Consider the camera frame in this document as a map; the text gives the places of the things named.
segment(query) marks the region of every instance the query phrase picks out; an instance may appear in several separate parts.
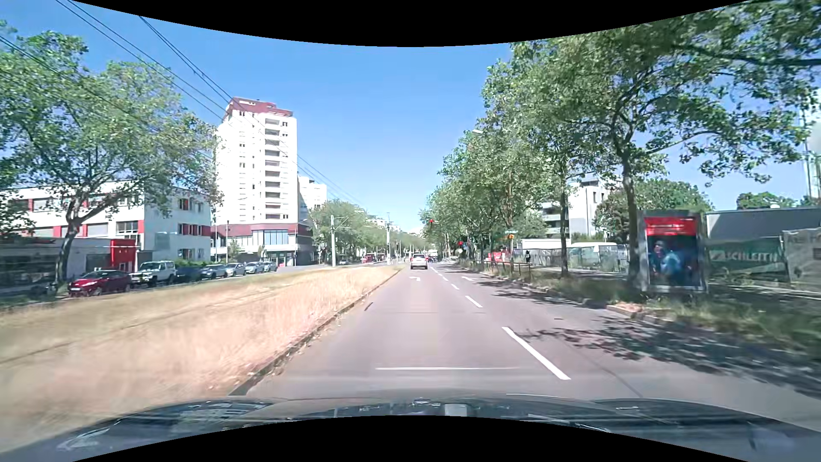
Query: tree trunk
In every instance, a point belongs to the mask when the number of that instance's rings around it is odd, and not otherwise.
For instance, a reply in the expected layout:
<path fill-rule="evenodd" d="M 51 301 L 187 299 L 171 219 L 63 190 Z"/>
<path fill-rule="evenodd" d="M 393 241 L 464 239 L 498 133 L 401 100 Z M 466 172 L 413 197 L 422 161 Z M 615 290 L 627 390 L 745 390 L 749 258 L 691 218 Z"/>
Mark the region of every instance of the tree trunk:
<path fill-rule="evenodd" d="M 568 276 L 567 269 L 567 229 L 565 227 L 565 217 L 568 216 L 567 188 L 562 187 L 562 194 L 559 196 L 559 238 L 562 240 L 562 277 Z"/>
<path fill-rule="evenodd" d="M 633 184 L 633 168 L 626 157 L 621 158 L 621 182 L 627 198 L 627 251 L 629 266 L 627 281 L 635 284 L 639 277 L 639 211 L 635 204 L 635 188 Z"/>
<path fill-rule="evenodd" d="M 74 220 L 68 222 L 66 236 L 60 245 L 60 253 L 57 255 L 57 264 L 54 268 L 54 288 L 60 289 L 68 280 L 68 257 L 71 255 L 71 244 L 74 238 L 80 233 L 80 224 Z"/>

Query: car hood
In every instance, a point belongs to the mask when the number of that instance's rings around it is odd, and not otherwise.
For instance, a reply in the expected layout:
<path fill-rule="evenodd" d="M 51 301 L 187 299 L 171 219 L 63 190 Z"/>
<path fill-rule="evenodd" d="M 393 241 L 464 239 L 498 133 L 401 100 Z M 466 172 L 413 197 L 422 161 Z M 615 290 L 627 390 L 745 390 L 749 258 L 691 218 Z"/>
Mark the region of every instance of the car hood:
<path fill-rule="evenodd" d="M 669 442 L 742 460 L 772 454 L 774 460 L 786 456 L 793 462 L 809 461 L 815 460 L 821 450 L 821 433 L 751 413 L 685 401 L 583 401 L 520 393 L 390 390 L 319 399 L 227 397 L 170 404 L 1 454 L 0 461 L 80 460 L 234 428 L 383 415 L 448 415 L 550 423 Z M 733 446 L 729 441 L 738 444 Z"/>

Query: grass median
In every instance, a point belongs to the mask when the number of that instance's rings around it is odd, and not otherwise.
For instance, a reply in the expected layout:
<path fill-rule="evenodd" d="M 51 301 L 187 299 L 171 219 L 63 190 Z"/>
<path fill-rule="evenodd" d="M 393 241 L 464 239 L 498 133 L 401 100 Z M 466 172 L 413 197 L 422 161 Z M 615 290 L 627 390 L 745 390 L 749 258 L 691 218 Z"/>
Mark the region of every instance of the grass median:
<path fill-rule="evenodd" d="M 0 450 L 146 407 L 224 396 L 399 269 L 260 275 L 0 316 Z"/>

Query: white car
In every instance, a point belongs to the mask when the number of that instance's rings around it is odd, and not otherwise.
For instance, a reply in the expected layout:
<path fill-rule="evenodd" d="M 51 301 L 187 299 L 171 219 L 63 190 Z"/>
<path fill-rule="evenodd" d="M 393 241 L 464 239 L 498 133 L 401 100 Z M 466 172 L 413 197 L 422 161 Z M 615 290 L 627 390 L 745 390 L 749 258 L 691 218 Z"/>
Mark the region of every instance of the white car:
<path fill-rule="evenodd" d="M 410 259 L 410 268 L 425 268 L 428 269 L 428 259 L 421 253 L 417 253 Z"/>

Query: banner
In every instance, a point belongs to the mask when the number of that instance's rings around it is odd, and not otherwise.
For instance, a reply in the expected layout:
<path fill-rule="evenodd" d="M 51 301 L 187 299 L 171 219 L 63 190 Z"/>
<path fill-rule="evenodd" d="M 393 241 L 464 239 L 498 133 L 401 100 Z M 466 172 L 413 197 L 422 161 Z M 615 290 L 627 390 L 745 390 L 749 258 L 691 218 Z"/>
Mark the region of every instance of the banner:
<path fill-rule="evenodd" d="M 707 245 L 710 275 L 748 275 L 754 279 L 788 282 L 781 238 L 710 243 Z"/>
<path fill-rule="evenodd" d="M 821 285 L 821 228 L 784 231 L 784 257 L 793 284 Z"/>

